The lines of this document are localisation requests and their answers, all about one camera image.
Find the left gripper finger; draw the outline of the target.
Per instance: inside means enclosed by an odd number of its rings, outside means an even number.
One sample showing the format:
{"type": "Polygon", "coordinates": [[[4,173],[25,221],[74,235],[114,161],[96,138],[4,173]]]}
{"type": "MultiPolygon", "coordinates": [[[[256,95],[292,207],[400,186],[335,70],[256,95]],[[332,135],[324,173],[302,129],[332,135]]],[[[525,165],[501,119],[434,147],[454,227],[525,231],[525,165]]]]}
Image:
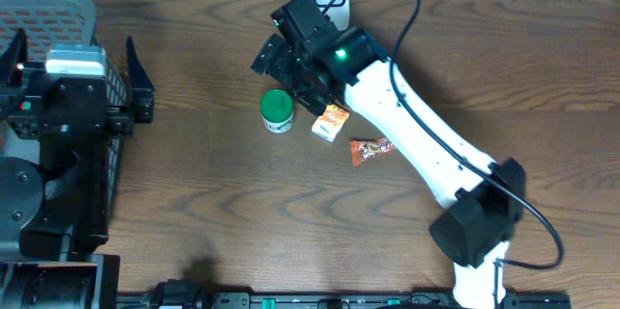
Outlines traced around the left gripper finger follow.
{"type": "Polygon", "coordinates": [[[28,60],[27,36],[19,28],[9,44],[8,49],[1,55],[1,85],[21,86],[22,70],[17,66],[28,60]]]}
{"type": "Polygon", "coordinates": [[[127,72],[131,89],[131,109],[136,123],[151,123],[154,118],[154,85],[137,56],[132,37],[126,41],[127,72]]]}

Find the green lid white jar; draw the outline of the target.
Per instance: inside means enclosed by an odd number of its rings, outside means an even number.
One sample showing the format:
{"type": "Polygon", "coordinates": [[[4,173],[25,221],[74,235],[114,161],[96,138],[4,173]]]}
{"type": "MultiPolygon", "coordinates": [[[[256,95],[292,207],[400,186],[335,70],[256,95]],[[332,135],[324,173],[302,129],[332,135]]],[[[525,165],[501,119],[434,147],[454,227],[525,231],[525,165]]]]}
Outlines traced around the green lid white jar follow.
{"type": "Polygon", "coordinates": [[[283,90],[267,91],[261,99],[260,111],[264,126],[272,133],[286,133],[294,124],[293,99],[283,90]]]}

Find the small orange box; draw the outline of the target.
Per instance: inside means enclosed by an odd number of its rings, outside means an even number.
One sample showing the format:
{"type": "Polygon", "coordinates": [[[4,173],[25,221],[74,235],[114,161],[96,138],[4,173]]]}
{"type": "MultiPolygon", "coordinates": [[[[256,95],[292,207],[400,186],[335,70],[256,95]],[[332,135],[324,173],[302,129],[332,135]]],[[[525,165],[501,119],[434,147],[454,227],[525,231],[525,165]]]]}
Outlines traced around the small orange box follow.
{"type": "Polygon", "coordinates": [[[350,114],[337,105],[331,104],[313,123],[311,131],[329,142],[333,142],[340,133],[350,114]]]}

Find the red chocolate bar wrapper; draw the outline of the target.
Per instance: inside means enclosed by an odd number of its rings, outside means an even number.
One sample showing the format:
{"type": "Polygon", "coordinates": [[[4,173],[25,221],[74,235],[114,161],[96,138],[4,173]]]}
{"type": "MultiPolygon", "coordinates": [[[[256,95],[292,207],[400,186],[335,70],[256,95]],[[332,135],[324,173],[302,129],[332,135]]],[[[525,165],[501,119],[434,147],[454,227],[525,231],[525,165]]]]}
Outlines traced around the red chocolate bar wrapper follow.
{"type": "Polygon", "coordinates": [[[358,167],[381,154],[389,153],[395,149],[393,143],[387,138],[351,140],[350,149],[354,167],[358,167]]]}

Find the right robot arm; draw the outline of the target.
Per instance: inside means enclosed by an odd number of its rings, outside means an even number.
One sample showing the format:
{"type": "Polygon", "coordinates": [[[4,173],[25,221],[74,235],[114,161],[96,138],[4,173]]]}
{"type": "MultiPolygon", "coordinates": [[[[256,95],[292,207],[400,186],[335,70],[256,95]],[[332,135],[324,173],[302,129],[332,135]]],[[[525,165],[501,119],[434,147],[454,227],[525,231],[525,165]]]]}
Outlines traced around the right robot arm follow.
{"type": "Polygon", "coordinates": [[[465,308],[500,304],[506,290],[496,263],[522,216],[523,168],[513,159],[497,164],[458,135],[365,30],[338,30],[314,0],[291,0],[271,17],[278,31],[252,70],[279,81],[316,115],[341,102],[381,131],[444,209],[429,231],[454,263],[455,302],[465,308]]]}

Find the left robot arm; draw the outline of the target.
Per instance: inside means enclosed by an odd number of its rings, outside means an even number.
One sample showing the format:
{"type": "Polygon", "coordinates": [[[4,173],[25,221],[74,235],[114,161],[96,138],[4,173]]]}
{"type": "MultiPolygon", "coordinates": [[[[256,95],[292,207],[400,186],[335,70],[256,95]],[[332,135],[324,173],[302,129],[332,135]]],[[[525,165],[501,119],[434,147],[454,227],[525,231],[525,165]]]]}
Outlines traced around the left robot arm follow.
{"type": "Polygon", "coordinates": [[[18,30],[1,57],[1,119],[39,145],[1,159],[1,304],[113,308],[120,260],[101,255],[122,140],[154,117],[154,86],[133,44],[120,76],[100,46],[28,57],[18,30]]]}

